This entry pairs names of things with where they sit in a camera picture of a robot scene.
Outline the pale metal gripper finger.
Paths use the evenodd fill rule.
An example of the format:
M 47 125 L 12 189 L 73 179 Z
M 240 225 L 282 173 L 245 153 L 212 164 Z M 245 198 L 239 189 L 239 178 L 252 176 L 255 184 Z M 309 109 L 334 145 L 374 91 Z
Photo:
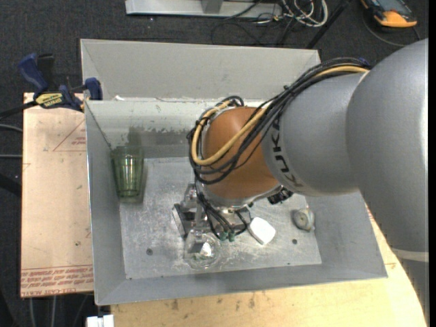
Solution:
M 198 204 L 197 189 L 195 183 L 189 183 L 181 201 L 181 208 L 184 211 L 196 209 Z
M 191 230 L 185 239 L 185 253 L 199 253 L 206 240 L 204 233 L 200 230 Z

